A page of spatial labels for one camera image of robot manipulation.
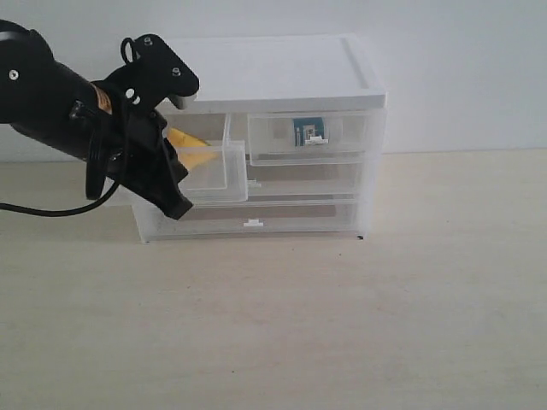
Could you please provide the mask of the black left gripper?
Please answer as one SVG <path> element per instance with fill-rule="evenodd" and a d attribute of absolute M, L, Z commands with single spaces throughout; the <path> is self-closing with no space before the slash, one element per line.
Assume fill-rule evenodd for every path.
<path fill-rule="evenodd" d="M 95 84 L 106 91 L 117 90 L 124 94 L 133 89 L 130 86 L 131 74 L 130 66 L 120 67 Z M 129 160 L 122 185 L 155 205 L 168 218 L 179 220 L 192 208 L 192 202 L 179 189 L 179 183 L 189 171 L 180 161 L 174 146 L 163 136 L 167 120 L 156 108 L 146 110 L 139 103 L 124 104 Z"/>

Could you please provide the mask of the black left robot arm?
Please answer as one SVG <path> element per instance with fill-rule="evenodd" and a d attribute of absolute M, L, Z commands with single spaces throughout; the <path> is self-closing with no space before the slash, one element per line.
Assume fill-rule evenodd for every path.
<path fill-rule="evenodd" d="M 158 105 L 182 109 L 198 77 L 155 34 L 125 38 L 123 65 L 90 81 L 59 62 L 42 35 L 1 23 L 1 121 L 85 163 L 88 208 L 124 187 L 178 220 L 191 209 L 179 189 L 188 169 L 164 132 Z"/>

